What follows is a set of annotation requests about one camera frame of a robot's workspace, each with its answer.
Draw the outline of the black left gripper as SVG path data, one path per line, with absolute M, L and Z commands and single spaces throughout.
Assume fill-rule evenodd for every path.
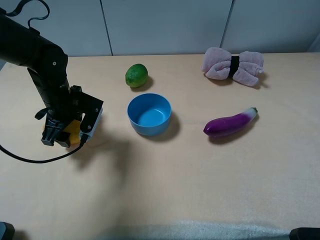
M 64 148 L 71 146 L 70 133 L 64 132 L 66 125 L 84 114 L 81 120 L 80 131 L 89 133 L 94 130 L 99 121 L 103 101 L 82 92 L 80 86 L 43 88 L 38 92 L 45 108 L 35 114 L 37 120 L 45 115 L 45 125 L 41 142 L 46 146 L 53 146 L 55 142 Z

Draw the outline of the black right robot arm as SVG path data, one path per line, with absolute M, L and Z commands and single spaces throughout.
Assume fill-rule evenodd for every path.
M 320 228 L 299 227 L 290 231 L 290 240 L 320 240 Z

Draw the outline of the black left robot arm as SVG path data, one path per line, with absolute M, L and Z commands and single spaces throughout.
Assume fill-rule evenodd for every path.
M 37 120 L 45 118 L 42 143 L 70 147 L 71 134 L 66 128 L 74 121 L 80 122 L 79 137 L 89 140 L 103 112 L 103 101 L 84 93 L 81 86 L 69 85 L 68 56 L 36 29 L 11 19 L 21 10 L 18 5 L 13 12 L 0 11 L 0 58 L 26 67 L 32 78 L 45 105 L 34 116 Z

